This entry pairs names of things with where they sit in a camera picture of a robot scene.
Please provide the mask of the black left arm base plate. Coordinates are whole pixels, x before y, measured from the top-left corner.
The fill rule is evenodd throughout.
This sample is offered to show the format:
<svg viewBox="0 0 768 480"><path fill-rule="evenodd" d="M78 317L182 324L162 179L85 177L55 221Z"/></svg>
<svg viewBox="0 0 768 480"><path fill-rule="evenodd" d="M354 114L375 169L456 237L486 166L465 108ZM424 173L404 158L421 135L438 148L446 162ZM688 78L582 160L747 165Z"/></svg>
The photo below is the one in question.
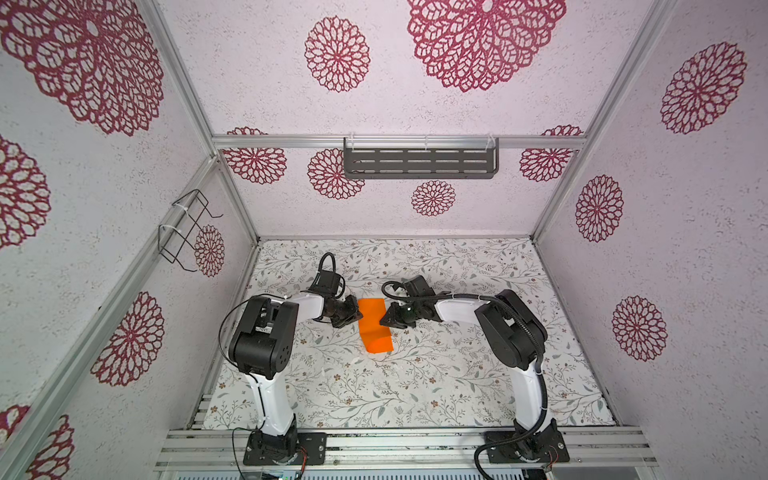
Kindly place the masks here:
<svg viewBox="0 0 768 480"><path fill-rule="evenodd" d="M301 467L325 463L328 435L289 431L283 436L271 436L254 431L249 435L242 458L245 466L294 465Z"/></svg>

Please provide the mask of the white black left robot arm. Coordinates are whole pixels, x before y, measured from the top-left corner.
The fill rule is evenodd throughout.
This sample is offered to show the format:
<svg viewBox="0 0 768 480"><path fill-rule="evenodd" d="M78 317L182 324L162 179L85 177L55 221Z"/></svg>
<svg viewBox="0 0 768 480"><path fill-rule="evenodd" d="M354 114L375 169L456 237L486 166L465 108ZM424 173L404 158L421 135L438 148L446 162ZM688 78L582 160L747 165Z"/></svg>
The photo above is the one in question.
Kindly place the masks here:
<svg viewBox="0 0 768 480"><path fill-rule="evenodd" d="M361 318L358 299L353 295L342 300L309 292L288 298L257 295L244 303L227 358L255 388L262 434L285 437L295 428L284 370L292 355L297 325L306 320L326 319L332 327L342 328Z"/></svg>

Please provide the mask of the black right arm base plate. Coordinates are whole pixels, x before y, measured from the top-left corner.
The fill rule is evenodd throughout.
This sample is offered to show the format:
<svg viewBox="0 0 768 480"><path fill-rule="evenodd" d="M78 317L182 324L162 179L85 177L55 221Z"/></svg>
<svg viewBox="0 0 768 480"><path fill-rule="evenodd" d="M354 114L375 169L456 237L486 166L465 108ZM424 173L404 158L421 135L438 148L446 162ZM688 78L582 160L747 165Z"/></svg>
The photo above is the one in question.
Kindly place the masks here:
<svg viewBox="0 0 768 480"><path fill-rule="evenodd" d="M571 460L563 435L552 427L525 440L503 445L496 444L487 450L492 464L543 463L545 465L567 463Z"/></svg>

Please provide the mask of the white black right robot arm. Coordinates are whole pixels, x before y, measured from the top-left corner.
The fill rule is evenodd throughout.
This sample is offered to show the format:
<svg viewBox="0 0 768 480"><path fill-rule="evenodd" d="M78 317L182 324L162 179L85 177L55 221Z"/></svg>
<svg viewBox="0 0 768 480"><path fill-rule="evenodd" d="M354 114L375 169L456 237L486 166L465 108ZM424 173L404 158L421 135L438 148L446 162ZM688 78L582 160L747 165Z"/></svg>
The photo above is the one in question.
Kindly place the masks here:
<svg viewBox="0 0 768 480"><path fill-rule="evenodd" d="M396 281L385 282L381 291L401 305L411 305L420 316L429 312L442 322L481 327L497 360L513 369L516 433L508 443L530 441L548 428L551 415L542 368L548 333L516 292L437 294L430 288L408 288Z"/></svg>

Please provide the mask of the orange square paper sheet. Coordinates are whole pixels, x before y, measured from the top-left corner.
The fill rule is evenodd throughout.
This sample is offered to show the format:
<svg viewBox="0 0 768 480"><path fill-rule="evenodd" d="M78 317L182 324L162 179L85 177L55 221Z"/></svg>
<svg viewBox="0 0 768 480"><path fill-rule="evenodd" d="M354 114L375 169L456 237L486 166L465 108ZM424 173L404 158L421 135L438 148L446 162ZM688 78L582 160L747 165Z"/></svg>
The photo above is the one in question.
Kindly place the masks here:
<svg viewBox="0 0 768 480"><path fill-rule="evenodd" d="M387 307L383 299L360 299L358 307L362 318L358 328L363 345L368 353L383 354L394 350L391 331L380 324Z"/></svg>

